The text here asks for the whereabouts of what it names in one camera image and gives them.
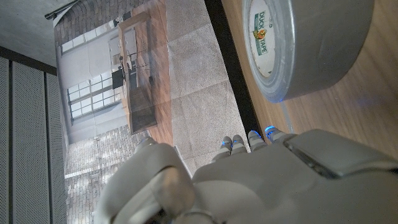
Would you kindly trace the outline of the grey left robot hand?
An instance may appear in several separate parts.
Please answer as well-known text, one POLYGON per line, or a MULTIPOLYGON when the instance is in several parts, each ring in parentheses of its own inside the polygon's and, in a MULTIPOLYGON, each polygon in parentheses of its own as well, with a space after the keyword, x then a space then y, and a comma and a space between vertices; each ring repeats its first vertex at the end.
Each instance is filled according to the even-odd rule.
POLYGON ((396 223, 397 161, 313 129, 225 137, 189 174, 145 138, 101 191, 95 223, 396 223))

